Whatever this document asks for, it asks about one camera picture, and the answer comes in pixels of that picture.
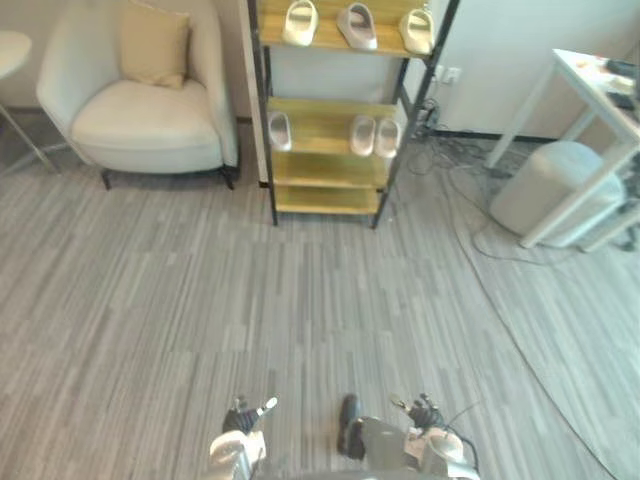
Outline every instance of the white trash can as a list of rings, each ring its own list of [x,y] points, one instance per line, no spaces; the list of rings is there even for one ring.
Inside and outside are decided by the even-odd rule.
[[[493,218],[512,232],[529,233],[564,198],[575,192],[603,164],[589,147],[553,142],[536,149],[493,199]],[[612,174],[541,243],[566,247],[577,241],[625,201],[624,185]]]

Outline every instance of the gray striped carpet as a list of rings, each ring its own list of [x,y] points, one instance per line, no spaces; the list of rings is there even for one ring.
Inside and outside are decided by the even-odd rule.
[[[482,256],[469,232],[483,217],[441,169],[403,169],[373,232],[364,218],[272,227],[251,157],[234,192],[215,176],[120,174],[106,192],[68,152],[52,154],[61,176],[11,168],[25,153],[2,134],[2,480],[196,479],[237,393],[281,400],[263,472],[360,469],[334,451],[341,397],[405,427],[387,397],[421,391],[447,418],[480,402],[456,426],[484,479],[610,478],[569,424],[638,478],[637,254],[525,251],[489,225],[487,252],[560,263]],[[428,153],[412,146],[414,170]],[[473,172],[451,177],[477,199]]]

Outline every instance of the wooden shelf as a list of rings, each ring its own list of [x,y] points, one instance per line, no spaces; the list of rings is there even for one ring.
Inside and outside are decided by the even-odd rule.
[[[280,212],[369,215],[376,213],[376,191],[363,188],[310,188],[276,186]]]
[[[263,45],[286,45],[282,40],[282,31],[291,0],[263,0],[262,3],[260,41]],[[351,1],[316,0],[314,3],[320,18],[311,47],[405,58],[420,56],[405,50],[398,26],[407,12],[414,8],[422,8],[423,0],[368,0],[366,2],[373,14],[378,37],[378,48],[374,51],[352,49],[338,29],[338,13],[349,6]]]
[[[284,15],[265,15],[262,28],[260,29],[260,41],[263,45],[289,45],[282,40],[282,29],[284,27]],[[378,48],[376,50],[356,50],[351,48],[338,30],[335,19],[321,19],[318,23],[318,30],[313,37],[310,47],[326,48],[329,50],[343,50],[353,53],[367,53],[372,55],[388,55],[393,57],[420,57],[407,52],[400,35],[398,25],[377,25],[376,35],[378,37]]]
[[[274,152],[276,185],[325,188],[383,188],[387,174],[382,158]]]
[[[293,152],[349,155],[349,135],[356,115],[393,117],[395,105],[271,98],[269,111],[288,115]]]

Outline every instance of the armchair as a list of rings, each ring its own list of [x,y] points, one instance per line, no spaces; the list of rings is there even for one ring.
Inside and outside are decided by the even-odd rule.
[[[212,0],[156,0],[190,14],[188,73],[172,90],[126,80],[119,68],[128,0],[71,0],[48,45],[38,99],[76,153],[103,170],[156,174],[218,170],[233,189],[235,119]]]

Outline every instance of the white slipper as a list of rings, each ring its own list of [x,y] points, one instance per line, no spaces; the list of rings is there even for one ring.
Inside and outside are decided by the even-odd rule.
[[[376,136],[376,121],[367,115],[358,115],[351,125],[351,151],[361,157],[368,157],[373,152]]]
[[[287,11],[282,38],[292,45],[308,47],[318,28],[318,10],[310,0],[296,0]]]
[[[338,28],[351,48],[375,50],[378,48],[373,15],[366,5],[352,3],[338,14]]]
[[[411,10],[400,20],[400,34],[409,52],[429,54],[433,49],[433,17],[427,10]]]
[[[383,118],[378,121],[376,133],[376,155],[382,158],[393,158],[400,145],[400,125],[395,120]]]
[[[273,149],[278,152],[291,150],[291,124],[286,113],[269,113],[269,140]]]

